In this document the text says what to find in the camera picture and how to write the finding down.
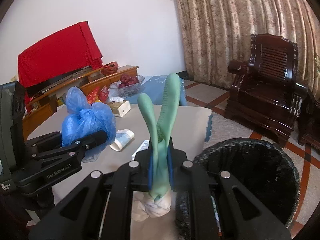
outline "curtain fold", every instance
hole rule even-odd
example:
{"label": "curtain fold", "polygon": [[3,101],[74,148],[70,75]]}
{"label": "curtain fold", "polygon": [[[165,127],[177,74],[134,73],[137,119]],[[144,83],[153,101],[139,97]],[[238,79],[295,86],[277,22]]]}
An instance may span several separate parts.
{"label": "curtain fold", "polygon": [[320,23],[306,0],[177,0],[184,57],[195,81],[229,88],[230,60],[250,57],[251,33],[298,44],[298,76],[316,94]]}

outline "tiled floor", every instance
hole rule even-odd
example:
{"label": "tiled floor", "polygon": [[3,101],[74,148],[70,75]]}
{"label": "tiled floor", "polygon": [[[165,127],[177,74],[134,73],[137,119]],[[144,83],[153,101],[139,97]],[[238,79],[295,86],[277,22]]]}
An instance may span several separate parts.
{"label": "tiled floor", "polygon": [[[207,107],[212,110],[212,135],[204,148],[217,142],[245,137],[274,143],[275,135],[241,118],[226,119],[225,109],[229,92],[213,86],[185,80],[186,98],[189,106]],[[320,152],[309,145],[297,142],[298,127],[295,126],[284,152],[294,162],[300,177],[300,203],[294,221],[289,227],[294,237],[308,221],[320,201]]]}

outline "black trash bag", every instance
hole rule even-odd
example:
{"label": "black trash bag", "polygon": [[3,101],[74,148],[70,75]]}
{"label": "black trash bag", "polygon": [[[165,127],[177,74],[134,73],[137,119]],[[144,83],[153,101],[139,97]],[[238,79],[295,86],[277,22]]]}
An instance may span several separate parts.
{"label": "black trash bag", "polygon": [[[210,170],[208,160],[213,161]],[[225,140],[205,149],[193,162],[214,173],[230,171],[286,227],[291,224],[300,197],[299,174],[277,144],[249,138]],[[179,234],[189,239],[187,192],[177,194],[175,210]]]}

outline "dark wooden armchair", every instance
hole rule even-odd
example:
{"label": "dark wooden armchair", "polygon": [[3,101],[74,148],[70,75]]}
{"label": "dark wooden armchair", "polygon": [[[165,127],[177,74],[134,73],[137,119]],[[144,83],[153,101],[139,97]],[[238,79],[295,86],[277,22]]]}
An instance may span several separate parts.
{"label": "dark wooden armchair", "polygon": [[284,147],[308,91],[296,79],[297,64],[297,44],[281,36],[252,34],[250,60],[232,60],[228,66],[236,77],[226,117],[239,115],[271,130]]}

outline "chair backrest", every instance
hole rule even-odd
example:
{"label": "chair backrest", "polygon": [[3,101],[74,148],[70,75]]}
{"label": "chair backrest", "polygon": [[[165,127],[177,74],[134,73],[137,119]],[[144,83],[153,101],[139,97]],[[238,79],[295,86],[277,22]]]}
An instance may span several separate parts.
{"label": "chair backrest", "polygon": [[259,80],[292,85],[298,67],[297,44],[268,33],[252,34],[249,65],[254,66]]}

